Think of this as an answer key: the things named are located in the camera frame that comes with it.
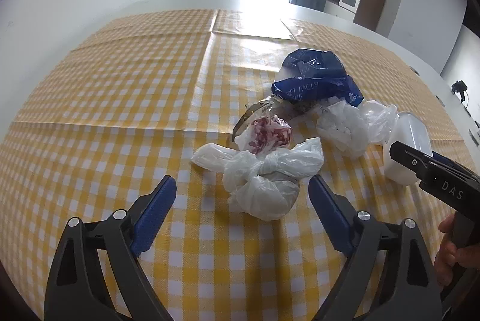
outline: plastic wrapper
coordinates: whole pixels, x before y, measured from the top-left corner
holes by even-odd
[[[363,95],[332,51],[300,48],[290,53],[272,84],[272,94],[290,101],[336,96],[357,107]]]
[[[363,101],[358,106],[367,124],[368,140],[371,144],[385,144],[390,132],[397,124],[397,106],[388,107],[375,100]]]
[[[235,141],[235,138],[242,134],[248,125],[250,125],[257,118],[261,118],[262,116],[274,117],[277,115],[285,122],[288,122],[293,118],[305,114],[316,104],[317,101],[291,103],[290,101],[284,100],[279,96],[268,96],[267,98],[257,101],[255,104],[252,104],[250,107],[248,107],[246,112],[240,117],[239,121],[233,128],[232,141]]]
[[[247,150],[258,158],[265,157],[277,147],[290,143],[292,129],[284,120],[273,116],[254,119],[246,130],[235,138],[240,150]]]
[[[206,144],[191,161],[223,172],[223,185],[230,193],[228,203],[234,209],[270,221],[290,211],[300,192],[298,181],[318,173],[323,151],[320,138],[307,139],[291,150],[279,147],[264,160],[246,150],[237,152]]]
[[[343,155],[356,159],[370,143],[383,144],[397,122],[397,108],[370,100],[357,108],[339,101],[325,108],[317,121],[321,137],[333,142]]]

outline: blue plastic bag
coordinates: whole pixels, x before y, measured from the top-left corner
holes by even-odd
[[[336,96],[357,107],[363,95],[342,62],[332,51],[299,48],[287,55],[282,75],[272,84],[272,94],[289,101],[321,100]]]

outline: table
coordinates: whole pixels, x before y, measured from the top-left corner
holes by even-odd
[[[243,105],[266,95],[284,56],[299,45],[332,48],[367,99],[417,112],[428,121],[434,149],[473,166],[439,102],[395,54],[457,115],[440,76],[350,22],[251,0],[137,3],[112,18],[73,43],[81,42],[35,88],[0,147],[0,259],[40,315],[68,218],[104,219],[151,192],[167,173],[177,179],[178,196],[140,263],[175,319],[313,316],[344,260],[309,203],[306,182],[292,211],[265,223],[229,211],[221,175],[189,161],[206,142],[227,143]],[[458,129],[463,136],[465,125]],[[296,143],[315,135],[312,122],[296,124]],[[325,141],[323,148],[321,174],[337,193],[387,222],[414,218],[433,254],[445,205],[416,186],[386,181],[381,147],[370,146],[360,160],[343,158]],[[127,312],[101,257],[113,300]]]

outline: knotted plastic bag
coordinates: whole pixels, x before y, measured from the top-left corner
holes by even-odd
[[[342,100],[323,110],[317,121],[317,130],[343,155],[356,159],[366,152],[368,144],[386,143],[397,118],[394,105],[386,107],[369,100],[353,107]]]
[[[291,150],[279,147],[262,160],[246,150],[210,143],[200,147],[191,161],[209,171],[223,172],[229,205],[270,221],[290,211],[300,192],[298,181],[318,173],[323,151],[320,138],[311,138]]]

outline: human hand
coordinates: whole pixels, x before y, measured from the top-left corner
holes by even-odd
[[[457,249],[451,241],[450,233],[453,230],[454,217],[454,214],[451,214],[438,225],[438,230],[445,233],[433,263],[440,286],[448,286],[452,282],[452,267],[455,263],[460,264],[464,268],[480,270],[480,244]]]

